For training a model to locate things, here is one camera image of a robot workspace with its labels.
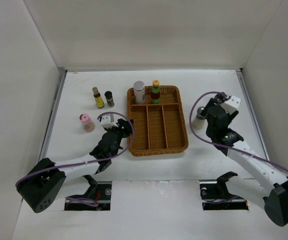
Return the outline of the white jar silver lid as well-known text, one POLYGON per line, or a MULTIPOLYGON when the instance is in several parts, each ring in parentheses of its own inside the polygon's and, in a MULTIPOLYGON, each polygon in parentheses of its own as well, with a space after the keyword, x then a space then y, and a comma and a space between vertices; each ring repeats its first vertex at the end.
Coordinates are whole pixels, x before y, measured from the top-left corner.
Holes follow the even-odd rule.
POLYGON ((146 100, 145 84, 142 81, 136 81, 133 84, 134 99, 136 104, 144 104, 146 100))

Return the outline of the red sauce bottle green label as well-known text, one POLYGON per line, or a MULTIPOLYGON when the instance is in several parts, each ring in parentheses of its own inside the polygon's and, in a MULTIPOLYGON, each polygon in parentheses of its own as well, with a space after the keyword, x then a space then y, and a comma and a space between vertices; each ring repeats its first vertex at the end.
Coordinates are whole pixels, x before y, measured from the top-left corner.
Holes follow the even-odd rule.
POLYGON ((158 79, 152 81, 150 97, 152 104, 160 103, 161 92, 160 92, 160 81, 158 79))

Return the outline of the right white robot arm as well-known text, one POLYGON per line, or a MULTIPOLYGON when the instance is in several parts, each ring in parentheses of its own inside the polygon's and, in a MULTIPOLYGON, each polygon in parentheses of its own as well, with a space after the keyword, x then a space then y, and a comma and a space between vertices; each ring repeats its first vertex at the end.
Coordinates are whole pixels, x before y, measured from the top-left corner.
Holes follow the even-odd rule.
POLYGON ((211 144, 225 156, 238 163, 259 183, 248 186, 237 180, 237 173, 220 176, 216 192, 222 198, 231 194, 244 197, 262 208, 276 225, 288 224, 288 175, 277 164, 259 157, 244 138, 229 125, 238 115, 240 98, 217 94, 212 97, 201 115, 207 120, 206 135, 211 144))

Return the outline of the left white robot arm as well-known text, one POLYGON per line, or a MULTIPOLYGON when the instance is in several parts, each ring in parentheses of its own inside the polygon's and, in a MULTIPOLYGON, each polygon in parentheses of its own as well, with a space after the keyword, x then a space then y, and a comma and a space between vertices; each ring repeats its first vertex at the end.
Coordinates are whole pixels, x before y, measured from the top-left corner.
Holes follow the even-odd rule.
POLYGON ((96 209, 101 204, 101 191, 94 175, 104 172, 112 160, 126 149, 122 139, 135 137, 133 119, 118 119, 104 126, 97 146, 87 155, 62 164, 46 157, 16 184, 16 190, 34 213, 45 211, 51 204, 64 198, 66 205, 85 205, 96 209))

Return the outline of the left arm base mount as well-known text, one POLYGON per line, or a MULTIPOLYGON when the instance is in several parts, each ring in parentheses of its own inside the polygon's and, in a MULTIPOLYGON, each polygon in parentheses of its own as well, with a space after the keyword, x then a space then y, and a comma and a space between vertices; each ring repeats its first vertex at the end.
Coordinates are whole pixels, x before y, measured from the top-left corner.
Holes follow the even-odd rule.
POLYGON ((65 211, 110 211, 112 197, 111 181, 96 181, 92 176, 85 175, 83 181, 87 189, 83 194, 69 196, 72 199, 65 199, 65 211))

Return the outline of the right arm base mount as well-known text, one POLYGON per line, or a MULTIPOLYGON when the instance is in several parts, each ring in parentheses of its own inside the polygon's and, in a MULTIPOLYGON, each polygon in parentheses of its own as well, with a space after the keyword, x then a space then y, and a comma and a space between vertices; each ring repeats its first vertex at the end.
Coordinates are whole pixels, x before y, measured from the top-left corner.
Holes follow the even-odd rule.
POLYGON ((229 193, 226 183, 237 173, 229 171, 217 179, 199 182, 202 209, 204 211, 249 210, 248 201, 229 193))

